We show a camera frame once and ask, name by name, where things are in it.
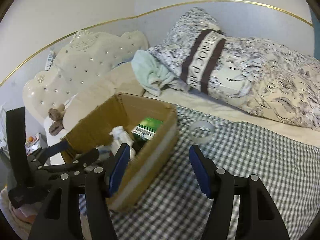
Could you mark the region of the green white medicine box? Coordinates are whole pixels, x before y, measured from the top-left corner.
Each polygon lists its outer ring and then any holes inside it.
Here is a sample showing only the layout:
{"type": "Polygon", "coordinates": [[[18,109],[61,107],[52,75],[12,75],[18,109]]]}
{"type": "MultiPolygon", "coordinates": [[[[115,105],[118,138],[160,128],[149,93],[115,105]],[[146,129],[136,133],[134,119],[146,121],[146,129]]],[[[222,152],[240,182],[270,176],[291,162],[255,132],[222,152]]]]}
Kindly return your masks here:
{"type": "Polygon", "coordinates": [[[133,149],[139,152],[143,146],[154,137],[162,124],[163,121],[151,117],[146,117],[137,124],[131,130],[134,138],[133,149]]]}

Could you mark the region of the brown plush toy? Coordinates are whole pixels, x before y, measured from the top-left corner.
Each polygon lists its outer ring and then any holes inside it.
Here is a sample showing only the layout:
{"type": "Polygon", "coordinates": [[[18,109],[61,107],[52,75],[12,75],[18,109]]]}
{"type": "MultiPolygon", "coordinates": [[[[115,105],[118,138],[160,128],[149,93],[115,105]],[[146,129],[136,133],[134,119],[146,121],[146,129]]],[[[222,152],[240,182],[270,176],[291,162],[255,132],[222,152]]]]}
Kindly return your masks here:
{"type": "Polygon", "coordinates": [[[53,121],[48,129],[50,135],[56,136],[63,130],[63,117],[65,115],[65,112],[66,107],[64,104],[61,104],[57,108],[51,108],[48,111],[48,116],[53,121]]]}

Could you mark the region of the mint green towel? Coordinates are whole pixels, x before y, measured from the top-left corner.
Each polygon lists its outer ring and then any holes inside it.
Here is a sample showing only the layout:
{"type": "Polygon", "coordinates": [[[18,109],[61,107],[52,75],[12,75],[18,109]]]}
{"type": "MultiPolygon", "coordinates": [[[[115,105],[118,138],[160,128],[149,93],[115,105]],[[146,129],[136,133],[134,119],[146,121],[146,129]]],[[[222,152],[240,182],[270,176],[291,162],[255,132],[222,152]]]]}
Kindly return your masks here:
{"type": "Polygon", "coordinates": [[[148,51],[136,51],[131,66],[140,85],[154,96],[160,96],[165,86],[177,90],[181,88],[177,77],[148,51]]]}

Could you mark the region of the floral quilt pillow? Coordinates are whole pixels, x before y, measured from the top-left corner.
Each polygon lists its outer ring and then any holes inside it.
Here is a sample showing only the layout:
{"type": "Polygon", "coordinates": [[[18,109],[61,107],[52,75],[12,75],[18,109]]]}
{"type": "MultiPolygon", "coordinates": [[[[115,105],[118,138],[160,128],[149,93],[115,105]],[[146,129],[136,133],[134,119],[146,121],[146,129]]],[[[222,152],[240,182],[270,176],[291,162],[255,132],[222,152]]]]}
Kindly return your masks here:
{"type": "Polygon", "coordinates": [[[192,8],[150,54],[188,86],[249,114],[319,130],[319,61],[261,38],[226,36],[192,8]]]}

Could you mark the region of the white plush toy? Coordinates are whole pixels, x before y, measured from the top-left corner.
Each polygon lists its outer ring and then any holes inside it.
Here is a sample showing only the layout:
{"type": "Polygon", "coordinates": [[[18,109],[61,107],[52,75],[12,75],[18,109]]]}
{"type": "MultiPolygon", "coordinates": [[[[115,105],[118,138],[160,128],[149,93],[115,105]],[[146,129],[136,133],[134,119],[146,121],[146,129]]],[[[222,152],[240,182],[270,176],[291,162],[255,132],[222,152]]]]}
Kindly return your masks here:
{"type": "Polygon", "coordinates": [[[111,144],[111,152],[116,155],[122,143],[128,144],[130,147],[130,160],[134,161],[136,152],[133,149],[134,141],[130,138],[129,134],[125,131],[123,126],[117,126],[112,129],[110,135],[113,138],[111,144]]]}

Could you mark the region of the teal curtain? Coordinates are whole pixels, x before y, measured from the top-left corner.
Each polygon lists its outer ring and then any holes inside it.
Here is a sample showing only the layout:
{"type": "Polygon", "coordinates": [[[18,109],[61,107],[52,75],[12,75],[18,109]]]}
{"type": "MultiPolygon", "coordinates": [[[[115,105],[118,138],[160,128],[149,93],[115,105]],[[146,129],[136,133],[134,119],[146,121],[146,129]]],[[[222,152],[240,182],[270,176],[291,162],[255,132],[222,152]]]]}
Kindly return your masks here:
{"type": "Polygon", "coordinates": [[[314,57],[320,60],[320,24],[318,18],[316,17],[312,9],[310,9],[310,13],[312,18],[315,39],[314,57]]]}

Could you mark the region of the cream tufted headboard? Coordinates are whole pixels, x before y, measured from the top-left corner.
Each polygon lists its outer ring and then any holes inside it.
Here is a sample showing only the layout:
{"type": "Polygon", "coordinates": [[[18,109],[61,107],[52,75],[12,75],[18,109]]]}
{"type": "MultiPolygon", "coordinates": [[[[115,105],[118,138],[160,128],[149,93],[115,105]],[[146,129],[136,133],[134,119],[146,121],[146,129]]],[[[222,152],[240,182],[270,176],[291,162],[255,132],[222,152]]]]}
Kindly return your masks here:
{"type": "Polygon", "coordinates": [[[121,36],[81,30],[56,55],[49,70],[38,72],[23,87],[29,113],[42,124],[49,109],[66,102],[118,65],[132,60],[136,51],[147,50],[141,31],[121,36]]]}

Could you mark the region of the clear tape roll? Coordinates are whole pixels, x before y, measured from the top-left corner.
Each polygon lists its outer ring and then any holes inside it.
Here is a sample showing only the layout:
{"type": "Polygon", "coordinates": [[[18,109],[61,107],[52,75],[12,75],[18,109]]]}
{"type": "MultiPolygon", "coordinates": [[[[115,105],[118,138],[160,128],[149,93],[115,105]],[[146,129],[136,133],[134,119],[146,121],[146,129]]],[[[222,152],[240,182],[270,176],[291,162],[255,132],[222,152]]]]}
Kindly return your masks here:
{"type": "Polygon", "coordinates": [[[214,133],[214,125],[206,120],[192,123],[189,127],[189,137],[195,144],[208,143],[214,133]]]}

